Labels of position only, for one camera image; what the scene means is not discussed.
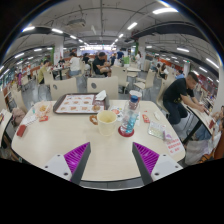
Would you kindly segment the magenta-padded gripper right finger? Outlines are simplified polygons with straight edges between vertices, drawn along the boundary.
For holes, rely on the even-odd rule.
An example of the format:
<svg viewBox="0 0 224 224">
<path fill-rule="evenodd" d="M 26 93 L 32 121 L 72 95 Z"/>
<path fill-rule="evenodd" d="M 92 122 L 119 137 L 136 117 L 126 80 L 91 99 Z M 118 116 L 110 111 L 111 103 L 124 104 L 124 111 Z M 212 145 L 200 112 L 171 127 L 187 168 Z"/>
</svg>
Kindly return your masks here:
<svg viewBox="0 0 224 224">
<path fill-rule="evenodd" d="M 158 154 L 139 143 L 133 143 L 132 153 L 144 185 L 182 169 L 168 154 Z"/>
</svg>

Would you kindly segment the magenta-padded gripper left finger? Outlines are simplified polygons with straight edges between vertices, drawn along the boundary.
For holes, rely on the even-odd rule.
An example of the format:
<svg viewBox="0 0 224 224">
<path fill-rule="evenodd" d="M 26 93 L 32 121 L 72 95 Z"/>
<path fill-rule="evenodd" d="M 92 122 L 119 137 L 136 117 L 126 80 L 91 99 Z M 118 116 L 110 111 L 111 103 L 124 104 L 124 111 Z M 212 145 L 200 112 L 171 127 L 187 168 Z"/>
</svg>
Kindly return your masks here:
<svg viewBox="0 0 224 224">
<path fill-rule="evenodd" d="M 90 153 L 90 143 L 87 142 L 66 154 L 56 154 L 43 166 L 43 169 L 79 185 Z"/>
</svg>

